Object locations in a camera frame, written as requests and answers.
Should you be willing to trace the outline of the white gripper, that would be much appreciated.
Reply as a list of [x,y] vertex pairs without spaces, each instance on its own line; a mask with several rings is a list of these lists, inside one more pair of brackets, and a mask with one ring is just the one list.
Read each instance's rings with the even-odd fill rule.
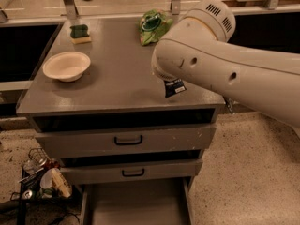
[[151,66],[162,80],[192,81],[216,61],[228,45],[236,22],[231,9],[219,0],[202,0],[157,43]]

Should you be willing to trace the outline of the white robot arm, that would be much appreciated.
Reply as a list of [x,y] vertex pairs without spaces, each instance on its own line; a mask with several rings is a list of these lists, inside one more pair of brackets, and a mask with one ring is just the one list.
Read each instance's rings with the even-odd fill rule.
[[202,0],[155,46],[154,74],[198,85],[299,128],[300,55],[232,45],[235,26],[225,3]]

